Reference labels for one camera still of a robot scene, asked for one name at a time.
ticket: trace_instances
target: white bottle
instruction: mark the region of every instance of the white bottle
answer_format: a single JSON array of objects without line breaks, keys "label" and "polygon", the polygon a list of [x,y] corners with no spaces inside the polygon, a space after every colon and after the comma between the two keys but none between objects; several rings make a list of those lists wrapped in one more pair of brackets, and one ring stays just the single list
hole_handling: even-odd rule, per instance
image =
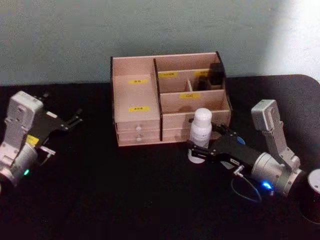
[{"label": "white bottle", "polygon": [[[196,145],[208,148],[209,140],[211,137],[212,125],[211,125],[212,113],[206,108],[199,108],[194,113],[194,119],[191,124],[190,141]],[[201,164],[205,160],[191,155],[191,150],[188,151],[188,158],[195,164]]]}]

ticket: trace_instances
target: robotic arm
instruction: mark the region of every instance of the robotic arm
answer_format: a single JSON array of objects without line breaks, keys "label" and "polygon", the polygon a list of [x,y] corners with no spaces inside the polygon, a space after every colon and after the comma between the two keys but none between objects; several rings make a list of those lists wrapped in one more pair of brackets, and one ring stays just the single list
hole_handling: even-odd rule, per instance
[{"label": "robotic arm", "polygon": [[255,128],[266,138],[268,151],[258,152],[242,144],[236,132],[225,125],[212,124],[212,131],[221,134],[210,148],[188,141],[192,156],[213,162],[226,161],[242,173],[263,183],[271,191],[298,199],[302,214],[311,222],[320,223],[320,169],[311,173],[301,170],[300,159],[287,146],[283,122],[275,100],[262,100],[252,110]]},{"label": "robotic arm", "polygon": [[[30,168],[44,164],[55,151],[45,147],[51,132],[68,132],[82,122],[80,110],[69,120],[63,121],[56,114],[44,110],[42,98],[19,91],[10,98],[5,136],[0,145],[0,194],[6,193],[27,175]],[[38,159],[38,152],[46,157]]]}]

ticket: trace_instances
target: cable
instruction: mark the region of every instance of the cable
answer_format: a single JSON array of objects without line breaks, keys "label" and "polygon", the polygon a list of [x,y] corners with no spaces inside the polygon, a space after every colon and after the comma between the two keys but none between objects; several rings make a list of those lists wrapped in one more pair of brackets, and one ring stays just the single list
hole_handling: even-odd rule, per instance
[{"label": "cable", "polygon": [[253,188],[253,190],[256,192],[259,200],[256,200],[256,199],[253,199],[253,198],[244,196],[244,195],[240,194],[239,192],[237,192],[237,191],[235,190],[235,188],[234,188],[234,180],[235,180],[235,179],[233,178],[233,179],[231,180],[231,188],[232,188],[232,190],[234,191],[234,193],[237,194],[238,196],[244,198],[244,199],[247,199],[247,200],[251,201],[251,202],[254,202],[254,203],[257,203],[257,204],[261,203],[261,202],[262,202],[262,198],[261,198],[261,195],[260,195],[259,191],[257,190],[257,188],[256,188],[248,179],[246,179],[246,177],[242,177],[242,179],[244,179],[244,180]]}]

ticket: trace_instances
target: yellow sticker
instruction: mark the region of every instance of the yellow sticker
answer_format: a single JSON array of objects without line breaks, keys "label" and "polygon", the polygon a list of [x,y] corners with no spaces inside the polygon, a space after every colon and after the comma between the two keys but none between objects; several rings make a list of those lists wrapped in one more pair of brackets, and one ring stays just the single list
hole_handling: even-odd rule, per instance
[{"label": "yellow sticker", "polygon": [[129,84],[146,84],[148,83],[148,79],[144,79],[144,80],[130,80]]},{"label": "yellow sticker", "polygon": [[28,136],[26,136],[26,141],[25,142],[34,147],[39,142],[39,139],[34,137],[34,136],[28,135]]},{"label": "yellow sticker", "polygon": [[180,98],[181,99],[199,99],[200,93],[181,93]]},{"label": "yellow sticker", "polygon": [[135,106],[135,107],[130,107],[129,112],[134,113],[134,112],[148,112],[150,108],[148,106]]},{"label": "yellow sticker", "polygon": [[159,72],[158,76],[159,78],[175,78],[175,77],[178,77],[178,73],[176,71]]},{"label": "yellow sticker", "polygon": [[209,70],[195,71],[193,74],[195,77],[208,77]]}]

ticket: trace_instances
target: black table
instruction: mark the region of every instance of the black table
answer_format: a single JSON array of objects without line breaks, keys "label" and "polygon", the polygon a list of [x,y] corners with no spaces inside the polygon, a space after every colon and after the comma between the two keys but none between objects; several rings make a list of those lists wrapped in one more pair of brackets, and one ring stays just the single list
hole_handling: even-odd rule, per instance
[{"label": "black table", "polygon": [[[267,150],[250,109],[261,99],[276,99],[301,167],[320,168],[315,80],[241,77],[228,78],[226,86],[231,126],[248,145]],[[37,96],[49,91],[48,110],[68,119],[81,107],[84,122],[52,137],[47,146],[56,156],[0,198],[1,239],[320,239],[320,227],[301,216],[296,202],[263,191],[262,204],[238,197],[231,173],[219,163],[191,163],[184,143],[118,148],[108,83],[0,87],[0,120],[18,90]],[[4,130],[1,121],[1,138]]]}]

